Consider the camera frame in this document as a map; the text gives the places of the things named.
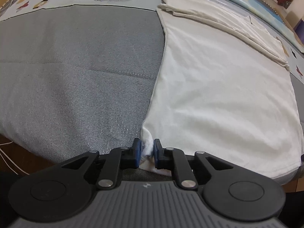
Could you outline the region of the white t-shirt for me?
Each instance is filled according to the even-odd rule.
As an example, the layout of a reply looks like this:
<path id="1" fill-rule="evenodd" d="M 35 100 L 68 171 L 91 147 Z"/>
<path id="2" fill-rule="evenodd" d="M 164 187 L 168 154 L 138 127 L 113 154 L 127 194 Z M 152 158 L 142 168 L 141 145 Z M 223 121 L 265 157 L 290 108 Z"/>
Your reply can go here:
<path id="1" fill-rule="evenodd" d="M 162 0 L 162 63 L 142 125 L 140 168 L 153 142 L 203 151 L 286 181 L 302 166 L 303 85 L 282 43 L 254 17 L 210 0 Z"/>

